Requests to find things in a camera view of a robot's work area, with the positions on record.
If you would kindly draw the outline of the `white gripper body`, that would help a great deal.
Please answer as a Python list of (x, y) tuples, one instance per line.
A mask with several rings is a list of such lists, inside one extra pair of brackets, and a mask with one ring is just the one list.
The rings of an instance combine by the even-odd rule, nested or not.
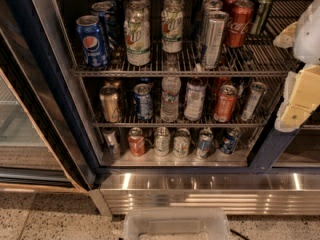
[(300, 16), (295, 29), (293, 54), (306, 64), (320, 63), (320, 0), (313, 0)]

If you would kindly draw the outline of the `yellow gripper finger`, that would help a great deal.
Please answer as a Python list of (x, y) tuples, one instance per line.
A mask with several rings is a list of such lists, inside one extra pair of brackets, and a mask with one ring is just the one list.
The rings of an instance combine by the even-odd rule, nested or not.
[(294, 37), (297, 23), (287, 26), (274, 40), (273, 45), (280, 48), (291, 48), (294, 45)]
[(306, 64), (298, 73), (289, 72), (283, 98), (274, 127), (280, 132), (292, 132), (320, 105), (320, 66)]

